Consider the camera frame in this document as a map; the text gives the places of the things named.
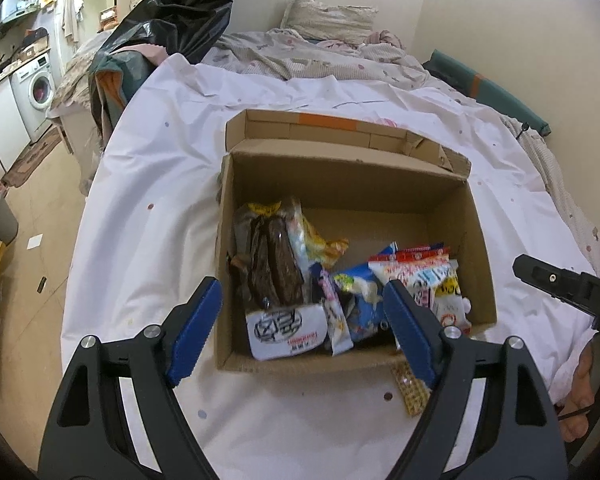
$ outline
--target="metal screw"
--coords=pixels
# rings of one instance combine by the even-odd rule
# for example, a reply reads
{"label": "metal screw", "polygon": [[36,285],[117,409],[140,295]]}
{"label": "metal screw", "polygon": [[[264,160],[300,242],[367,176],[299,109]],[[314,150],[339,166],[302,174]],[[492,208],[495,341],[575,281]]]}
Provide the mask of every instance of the metal screw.
{"label": "metal screw", "polygon": [[144,337],[152,339],[154,337],[158,337],[160,335],[160,326],[159,325],[149,325],[144,330],[142,330]]}
{"label": "metal screw", "polygon": [[445,335],[449,339],[458,339],[462,335],[462,332],[460,332],[460,329],[457,326],[451,325],[445,327]]}
{"label": "metal screw", "polygon": [[515,348],[516,350],[520,350],[524,348],[525,342],[522,341],[522,339],[520,339],[517,335],[514,335],[509,338],[509,346],[511,348]]}
{"label": "metal screw", "polygon": [[82,348],[91,348],[95,344],[96,338],[93,335],[85,336],[82,338],[82,341],[80,341],[80,346],[82,346]]}

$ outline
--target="shelf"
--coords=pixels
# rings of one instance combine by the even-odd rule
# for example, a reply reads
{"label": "shelf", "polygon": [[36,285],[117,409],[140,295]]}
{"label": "shelf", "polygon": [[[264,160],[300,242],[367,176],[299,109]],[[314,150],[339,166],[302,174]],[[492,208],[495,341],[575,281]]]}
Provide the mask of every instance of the shelf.
{"label": "shelf", "polygon": [[0,23],[0,38],[5,35],[5,33],[12,27],[21,24],[24,20],[26,20],[29,16],[34,15],[40,10],[39,6],[30,6],[26,9],[17,10],[13,14],[10,14],[5,18],[3,22]]}

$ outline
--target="floor mat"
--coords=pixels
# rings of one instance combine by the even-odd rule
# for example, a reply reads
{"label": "floor mat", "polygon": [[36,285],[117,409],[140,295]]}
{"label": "floor mat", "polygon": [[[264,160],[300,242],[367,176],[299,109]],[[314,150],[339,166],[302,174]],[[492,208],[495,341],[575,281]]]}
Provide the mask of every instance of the floor mat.
{"label": "floor mat", "polygon": [[51,126],[38,142],[24,149],[2,181],[7,186],[22,186],[60,140],[60,130],[57,126]]}

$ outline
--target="blue gripper pad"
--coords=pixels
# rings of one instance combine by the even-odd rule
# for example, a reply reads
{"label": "blue gripper pad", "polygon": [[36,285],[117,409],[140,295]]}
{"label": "blue gripper pad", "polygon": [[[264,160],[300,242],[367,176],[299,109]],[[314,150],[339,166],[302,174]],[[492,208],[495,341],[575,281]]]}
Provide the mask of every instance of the blue gripper pad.
{"label": "blue gripper pad", "polygon": [[393,282],[384,286],[382,299],[386,318],[413,374],[432,388],[436,384],[437,375],[432,364],[431,346]]}
{"label": "blue gripper pad", "polygon": [[171,367],[167,371],[171,386],[178,386],[193,372],[221,306],[222,287],[218,280],[213,280],[173,343]]}

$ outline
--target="white bedsheet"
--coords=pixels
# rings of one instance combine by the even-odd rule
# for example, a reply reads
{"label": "white bedsheet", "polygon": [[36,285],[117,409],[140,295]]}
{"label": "white bedsheet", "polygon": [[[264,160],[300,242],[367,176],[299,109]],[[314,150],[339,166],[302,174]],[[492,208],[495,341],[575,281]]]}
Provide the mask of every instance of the white bedsheet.
{"label": "white bedsheet", "polygon": [[[389,120],[467,156],[498,305],[487,337],[521,336],[547,385],[561,366],[558,375],[573,371],[573,362],[563,365],[590,337],[589,317],[519,282],[511,265],[528,253],[577,272],[592,269],[494,110],[435,88],[409,92],[333,77],[283,82],[191,66],[179,54],[126,107],[91,187],[67,286],[64,366],[84,335],[134,336],[213,274],[224,124],[245,108]],[[138,455],[157,468],[124,386]],[[386,402],[385,392],[393,400]],[[552,391],[554,400],[564,394],[564,387]],[[384,478],[416,425],[388,370],[299,378],[220,373],[210,341],[176,395],[222,479]],[[464,446],[469,440],[465,434]]]}

